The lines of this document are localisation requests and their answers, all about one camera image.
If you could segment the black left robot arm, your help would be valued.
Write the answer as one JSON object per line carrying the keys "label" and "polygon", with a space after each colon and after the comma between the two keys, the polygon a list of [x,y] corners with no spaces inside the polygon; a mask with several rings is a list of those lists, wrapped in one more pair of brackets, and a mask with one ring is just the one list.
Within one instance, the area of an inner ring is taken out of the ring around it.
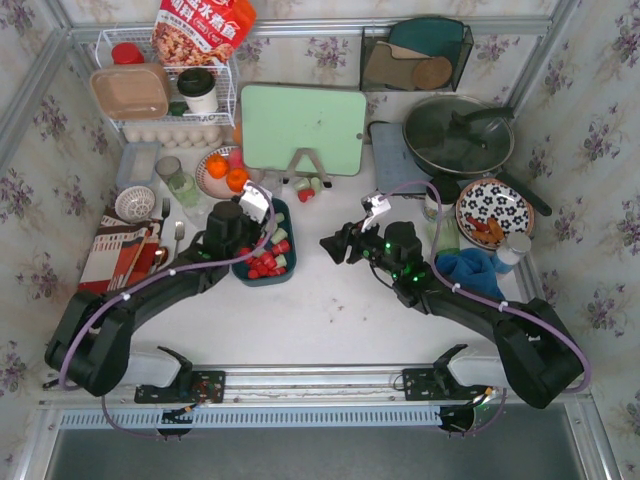
{"label": "black left robot arm", "polygon": [[112,293],[77,291],[44,355],[58,372],[59,386],[95,397],[111,392],[128,369],[133,334],[169,307],[212,289],[233,265],[249,258],[242,248],[264,246],[274,216],[271,200],[256,214],[240,202],[222,201],[206,228],[167,267]]}

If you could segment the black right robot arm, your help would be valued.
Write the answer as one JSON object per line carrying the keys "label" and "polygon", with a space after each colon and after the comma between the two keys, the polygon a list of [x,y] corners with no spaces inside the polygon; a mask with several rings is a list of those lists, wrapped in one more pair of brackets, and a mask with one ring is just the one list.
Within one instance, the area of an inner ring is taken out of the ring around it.
{"label": "black right robot arm", "polygon": [[407,308],[454,321],[492,341],[507,387],[529,406],[543,409],[558,395],[580,392],[591,366],[555,310],[544,300],[499,302],[468,291],[440,274],[422,256],[411,222],[393,222],[383,233],[346,223],[319,245],[336,264],[360,260],[387,273]]}

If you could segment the clear glass tumbler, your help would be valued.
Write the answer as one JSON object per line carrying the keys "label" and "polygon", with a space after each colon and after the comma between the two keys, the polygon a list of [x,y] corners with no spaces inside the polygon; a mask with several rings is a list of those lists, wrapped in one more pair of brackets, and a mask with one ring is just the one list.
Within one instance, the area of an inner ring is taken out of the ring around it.
{"label": "clear glass tumbler", "polygon": [[196,204],[184,207],[183,211],[197,230],[204,230],[208,215],[212,211],[212,203],[207,199],[200,199]]}

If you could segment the teal plastic storage basket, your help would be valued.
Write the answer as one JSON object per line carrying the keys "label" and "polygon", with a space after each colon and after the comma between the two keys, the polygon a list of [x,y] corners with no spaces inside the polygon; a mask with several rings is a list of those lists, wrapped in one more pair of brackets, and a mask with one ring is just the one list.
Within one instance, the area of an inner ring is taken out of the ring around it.
{"label": "teal plastic storage basket", "polygon": [[[256,254],[254,257],[246,260],[244,263],[234,264],[231,267],[233,274],[244,285],[249,287],[264,287],[286,282],[293,275],[294,269],[297,264],[295,240],[289,208],[284,201],[278,198],[273,199],[273,205],[276,217],[276,231],[274,232],[276,240],[271,239],[266,244],[265,250],[274,259],[276,255],[271,252],[272,247],[281,240],[287,239],[291,244],[291,251],[284,254],[287,260],[287,266],[277,268],[275,262],[275,268],[269,269],[267,265],[264,265],[261,262],[259,254]],[[256,280],[250,280],[248,278],[248,272],[250,269],[266,269],[268,271],[268,274],[265,277]]]}

